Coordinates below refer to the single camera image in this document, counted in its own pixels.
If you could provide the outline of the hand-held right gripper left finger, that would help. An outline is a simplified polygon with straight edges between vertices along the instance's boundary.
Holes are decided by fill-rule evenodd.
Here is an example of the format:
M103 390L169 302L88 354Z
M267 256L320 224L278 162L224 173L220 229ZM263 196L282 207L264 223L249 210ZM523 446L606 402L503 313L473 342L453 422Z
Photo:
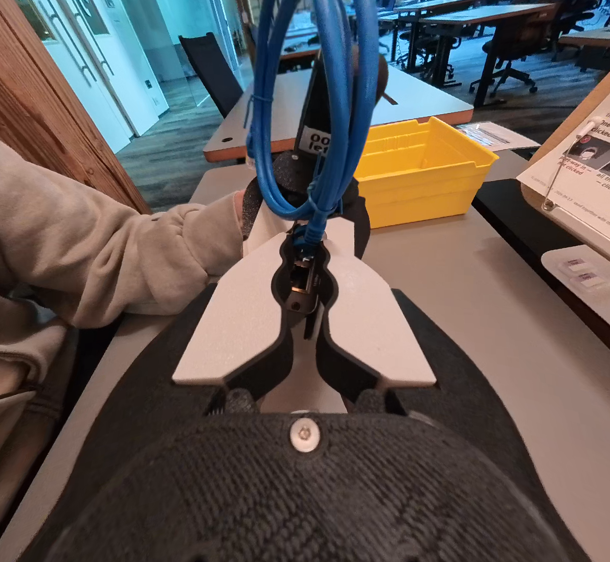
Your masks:
M289 375L287 239L276 234L220 278L173 373L175 384L245 389L259 400Z

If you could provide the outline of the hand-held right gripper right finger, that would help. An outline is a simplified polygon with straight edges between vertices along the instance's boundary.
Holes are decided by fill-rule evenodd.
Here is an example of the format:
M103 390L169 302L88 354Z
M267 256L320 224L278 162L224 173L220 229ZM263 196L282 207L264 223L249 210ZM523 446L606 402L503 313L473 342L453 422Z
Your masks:
M434 386L437 378L385 280L330 239L320 251L315 359L322 379L351 403L364 390Z

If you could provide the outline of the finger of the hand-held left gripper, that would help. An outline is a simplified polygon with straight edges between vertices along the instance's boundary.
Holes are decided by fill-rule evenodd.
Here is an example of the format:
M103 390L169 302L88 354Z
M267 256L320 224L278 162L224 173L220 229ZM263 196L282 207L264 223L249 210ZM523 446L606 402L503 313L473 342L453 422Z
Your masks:
M328 261L335 256L362 260L356 255L354 222L343 217L328 219L324 231L324 251Z
M279 250L294 224L294 220L276 215L263 201L250 234L243 242L243 257L254 253L256 258L280 258Z

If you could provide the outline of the black ethernet splitter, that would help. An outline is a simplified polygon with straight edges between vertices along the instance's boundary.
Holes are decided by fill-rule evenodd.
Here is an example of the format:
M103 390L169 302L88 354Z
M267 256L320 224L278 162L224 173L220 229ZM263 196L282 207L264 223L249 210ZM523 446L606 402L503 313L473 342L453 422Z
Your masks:
M304 322L303 338L311 340L321 301L320 271L321 259L316 256L307 256L297 259L290 271L290 294L286 300L288 322L295 327Z

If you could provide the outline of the yellow plastic bin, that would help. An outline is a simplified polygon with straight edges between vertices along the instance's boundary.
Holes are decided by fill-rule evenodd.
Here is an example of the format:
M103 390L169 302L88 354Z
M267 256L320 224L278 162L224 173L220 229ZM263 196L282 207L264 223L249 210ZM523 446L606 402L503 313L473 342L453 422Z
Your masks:
M354 176L374 230L465 214L497 160L431 117L371 127Z

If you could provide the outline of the person's left forearm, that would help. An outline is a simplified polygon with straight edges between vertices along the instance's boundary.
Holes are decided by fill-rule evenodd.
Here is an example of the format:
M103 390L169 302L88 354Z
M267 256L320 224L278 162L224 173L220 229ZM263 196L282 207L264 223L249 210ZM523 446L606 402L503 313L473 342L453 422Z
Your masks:
M178 314L242 257L233 194L139 214L1 144L1 294L26 285L77 328Z

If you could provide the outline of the dark room divider panel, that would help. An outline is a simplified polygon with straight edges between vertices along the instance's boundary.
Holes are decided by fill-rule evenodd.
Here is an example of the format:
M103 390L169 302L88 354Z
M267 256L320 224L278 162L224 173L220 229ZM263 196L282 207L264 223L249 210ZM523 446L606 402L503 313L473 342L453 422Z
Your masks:
M218 111L226 118L239 102L243 89L223 55L213 32L202 37L179 36L188 61Z

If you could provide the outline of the white table with wood edge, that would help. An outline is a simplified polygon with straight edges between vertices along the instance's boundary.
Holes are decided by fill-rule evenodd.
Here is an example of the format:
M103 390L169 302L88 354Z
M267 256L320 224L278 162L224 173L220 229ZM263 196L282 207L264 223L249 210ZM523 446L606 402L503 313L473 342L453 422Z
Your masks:
M271 121L271 151L293 148L301 110L308 91L312 70L278 75L274 87ZM250 83L220 127L203 147L207 162L223 162L247 155L249 125L245 117L253 83ZM371 125L394 124L405 120L425 122L437 117L449 125L468 123L473 106L416 77L389 67L385 97L377 103Z

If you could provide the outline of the white paper label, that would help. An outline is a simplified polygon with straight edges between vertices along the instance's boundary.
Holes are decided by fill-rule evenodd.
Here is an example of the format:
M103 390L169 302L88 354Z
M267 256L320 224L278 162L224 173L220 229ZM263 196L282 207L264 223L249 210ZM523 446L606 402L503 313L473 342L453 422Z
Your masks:
M540 146L536 141L492 122L460 124L455 129L495 153L519 149L537 150Z

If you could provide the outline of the white stand base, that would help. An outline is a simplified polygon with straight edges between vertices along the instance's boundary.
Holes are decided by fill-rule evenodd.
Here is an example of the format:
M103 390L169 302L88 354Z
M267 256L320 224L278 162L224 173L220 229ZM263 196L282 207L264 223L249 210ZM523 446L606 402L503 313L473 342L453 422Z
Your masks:
M609 260L587 245L545 252L541 264L601 319L609 323Z

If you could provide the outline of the person's grey zip hoodie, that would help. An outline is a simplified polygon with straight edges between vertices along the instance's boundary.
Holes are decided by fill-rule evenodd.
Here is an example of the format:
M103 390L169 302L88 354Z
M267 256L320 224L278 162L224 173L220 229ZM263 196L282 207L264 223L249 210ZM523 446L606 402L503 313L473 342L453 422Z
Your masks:
M62 417L78 339L49 309L1 298L1 523Z

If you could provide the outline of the printed instruction sheet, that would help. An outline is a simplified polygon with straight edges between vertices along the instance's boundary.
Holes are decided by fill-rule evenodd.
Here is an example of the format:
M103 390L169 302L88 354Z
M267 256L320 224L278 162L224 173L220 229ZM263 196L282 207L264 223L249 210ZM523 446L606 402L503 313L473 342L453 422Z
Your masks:
M609 259L609 95L590 95L517 177L527 202Z

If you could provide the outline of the group of wooden office desks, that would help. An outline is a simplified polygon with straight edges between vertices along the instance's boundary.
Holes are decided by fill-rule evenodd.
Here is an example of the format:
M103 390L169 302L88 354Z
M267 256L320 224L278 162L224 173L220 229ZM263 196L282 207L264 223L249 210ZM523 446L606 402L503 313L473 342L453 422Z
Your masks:
M492 52L502 49L500 40L507 40L509 34L524 34L520 44L533 40L534 33L540 33L544 40L551 24L555 21L565 2L570 0L541 0L540 2L508 2L506 4L478 5L483 0L438 0L418 3L392 12L377 15L378 24L391 24L393 32L400 24L411 25L408 72L413 72L416 41L429 34L438 38L436 56L432 66L431 85L437 88L457 86L447 83L446 75L453 39L459 39L468 26L495 26L499 37L492 40Z

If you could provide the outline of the group of black office chairs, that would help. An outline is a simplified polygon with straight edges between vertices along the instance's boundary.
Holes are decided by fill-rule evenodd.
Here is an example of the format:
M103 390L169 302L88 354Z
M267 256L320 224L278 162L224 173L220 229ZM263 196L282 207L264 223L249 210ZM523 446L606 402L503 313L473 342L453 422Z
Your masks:
M450 53L478 27L494 28L483 44L486 55L481 77L469 86L475 94L473 107L503 104L497 91L508 78L521 81L530 93L538 86L515 63L551 50L562 28L572 28L582 15L598 7L599 0L450 0L421 3L404 9L395 19L395 32L409 27L409 50L403 70L422 70L422 79L438 88L458 87L446 80Z

